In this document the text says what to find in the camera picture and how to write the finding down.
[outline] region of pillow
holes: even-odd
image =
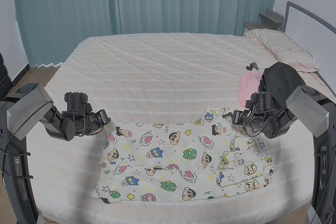
[[[315,72],[319,69],[313,56],[281,31],[253,29],[244,33],[244,36],[258,40],[276,60],[294,67],[296,71]]]

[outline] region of pink fabric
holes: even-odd
[[[253,68],[252,71],[245,72],[241,75],[239,79],[240,86],[238,98],[243,106],[245,106],[246,100],[251,99],[252,93],[258,92],[258,87],[262,76],[263,73],[256,70],[255,68]]]

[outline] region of white cartoon print clothing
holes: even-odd
[[[266,187],[274,165],[265,142],[231,124],[233,109],[208,108],[180,124],[110,123],[92,196],[105,203],[188,201]]]

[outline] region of bed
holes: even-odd
[[[300,21],[298,27],[290,22],[304,14],[294,9],[288,7],[284,26],[292,39],[305,24]],[[304,48],[303,36],[294,40]],[[320,74],[299,73],[309,86],[336,101],[330,91],[334,85],[328,88],[319,77],[329,83],[328,67],[316,60]],[[199,117],[208,105],[243,109],[237,97],[238,80],[251,62],[263,70],[277,60],[247,36],[145,33],[90,37],[78,45],[45,89],[59,111],[66,110],[64,93],[79,91],[89,96],[94,111],[105,109],[112,121],[181,123]],[[106,131],[64,142],[50,138],[40,123],[31,130],[27,136],[34,176],[31,184],[45,217],[60,224],[266,223],[307,204],[312,196],[313,138],[300,121],[286,135],[267,140],[276,164],[267,188],[209,200],[106,205],[91,197],[106,140]]]

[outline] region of white barcode label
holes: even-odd
[[[104,116],[103,111],[100,112],[100,116],[101,116],[101,118],[103,119],[103,122],[104,122],[104,124],[105,124],[107,121],[106,121],[106,118],[105,118],[105,116]]]
[[[234,122],[235,122],[235,123],[238,123],[238,118],[239,118],[239,111],[237,111],[237,113],[236,113],[236,117],[235,117],[235,119],[234,119]]]

